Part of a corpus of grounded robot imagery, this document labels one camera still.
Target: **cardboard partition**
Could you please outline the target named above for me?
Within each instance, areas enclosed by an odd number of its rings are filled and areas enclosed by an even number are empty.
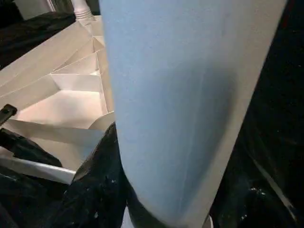
[[[90,21],[88,25],[85,25],[85,28],[92,36],[104,35],[103,24],[100,21]]]
[[[105,46],[105,37],[104,36],[94,36],[103,46]]]
[[[76,22],[0,71],[0,95],[20,89],[57,69],[92,36]]]
[[[34,141],[58,158],[63,168],[72,171],[76,171],[87,159],[104,134],[101,130],[58,128],[47,124],[16,120],[8,120],[3,127]],[[12,155],[0,148],[0,156],[11,157]]]
[[[88,129],[108,113],[100,76],[47,75],[0,97],[0,105],[18,108],[13,119],[57,127]]]
[[[77,62],[101,49],[104,49],[104,45],[99,42],[95,38],[91,38],[85,45],[83,45],[81,48],[77,49],[74,54],[60,67],[58,67],[56,70],[59,70],[67,65],[70,65],[74,62]]]
[[[114,111],[114,104],[113,104],[112,87],[111,87],[108,68],[101,74],[101,81],[102,81],[104,98],[105,98],[107,110],[108,110],[108,112],[112,112],[112,111]]]
[[[70,65],[67,65],[59,70],[53,72],[53,74],[94,74],[98,71],[98,61],[96,53],[92,53]]]

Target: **dark surface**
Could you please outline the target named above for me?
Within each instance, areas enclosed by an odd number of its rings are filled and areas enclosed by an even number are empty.
[[[290,0],[211,208],[218,228],[304,227],[304,2]]]
[[[115,124],[78,169],[70,186],[1,166],[0,184],[0,227],[9,223],[19,228],[121,227],[127,191]]]
[[[126,181],[112,124],[76,172],[50,223],[52,228],[119,228],[125,207]]]
[[[12,0],[0,0],[0,28],[23,21],[17,5]]]
[[[0,70],[74,22],[73,14],[50,12],[0,29]]]

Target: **black plastic bag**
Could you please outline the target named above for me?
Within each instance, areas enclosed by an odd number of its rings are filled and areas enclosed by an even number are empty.
[[[116,126],[112,124],[76,172],[48,227],[119,228],[126,207]]]

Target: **black fabric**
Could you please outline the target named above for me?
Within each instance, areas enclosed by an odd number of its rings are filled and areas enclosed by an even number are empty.
[[[0,28],[22,21],[17,5],[12,0],[0,0]]]
[[[126,207],[125,176],[115,124],[78,169],[52,228],[119,228]]]
[[[0,129],[0,146],[12,152],[16,158],[62,167],[59,159],[43,150],[37,143],[4,128]]]
[[[0,29],[0,70],[74,22],[74,14],[49,12]]]

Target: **white plastic tube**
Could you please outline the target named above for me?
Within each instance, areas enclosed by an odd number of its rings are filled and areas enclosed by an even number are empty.
[[[76,20],[95,20],[86,0],[71,0]]]
[[[103,0],[123,168],[162,222],[201,227],[285,0]]]

